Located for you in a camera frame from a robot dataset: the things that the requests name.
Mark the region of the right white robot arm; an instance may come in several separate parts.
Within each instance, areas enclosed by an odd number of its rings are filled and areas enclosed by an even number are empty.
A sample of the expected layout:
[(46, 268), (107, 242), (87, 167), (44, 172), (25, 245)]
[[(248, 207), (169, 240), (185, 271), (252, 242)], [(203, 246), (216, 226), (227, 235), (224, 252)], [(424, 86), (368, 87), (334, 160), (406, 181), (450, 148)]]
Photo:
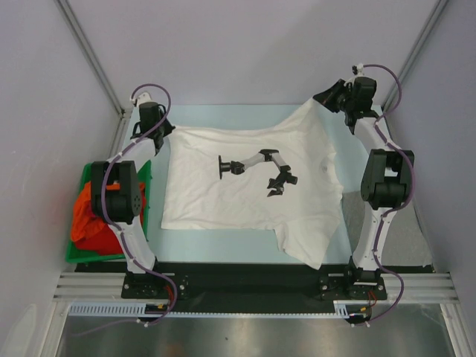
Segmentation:
[(360, 194), (365, 203), (358, 245), (341, 273), (319, 279), (323, 300), (386, 297), (381, 277), (382, 251), (390, 224), (414, 192), (414, 154), (398, 147), (382, 131), (373, 111), (377, 82), (365, 76), (338, 80), (314, 100), (333, 113), (343, 112), (345, 125), (368, 153)]

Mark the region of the white printed t-shirt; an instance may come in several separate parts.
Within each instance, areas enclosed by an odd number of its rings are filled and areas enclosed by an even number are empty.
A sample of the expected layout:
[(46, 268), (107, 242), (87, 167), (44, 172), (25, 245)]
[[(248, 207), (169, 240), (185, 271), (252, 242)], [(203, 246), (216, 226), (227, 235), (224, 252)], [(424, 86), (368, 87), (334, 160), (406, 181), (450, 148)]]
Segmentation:
[(170, 150), (162, 228), (273, 231), (280, 251), (321, 267), (344, 188), (316, 101), (267, 129), (179, 126)]

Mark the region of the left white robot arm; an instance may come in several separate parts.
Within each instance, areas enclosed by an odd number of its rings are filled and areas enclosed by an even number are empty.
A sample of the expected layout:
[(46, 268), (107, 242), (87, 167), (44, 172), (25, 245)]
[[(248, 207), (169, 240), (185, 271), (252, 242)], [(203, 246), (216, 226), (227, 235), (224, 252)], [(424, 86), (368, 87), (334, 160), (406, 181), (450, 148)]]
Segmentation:
[(155, 271), (157, 259), (142, 228), (144, 203), (138, 172), (159, 153), (164, 137), (175, 127), (166, 119), (165, 106), (148, 99), (136, 107), (139, 132), (115, 157), (91, 164), (91, 209), (111, 229), (126, 258), (121, 296), (172, 302), (173, 281)]

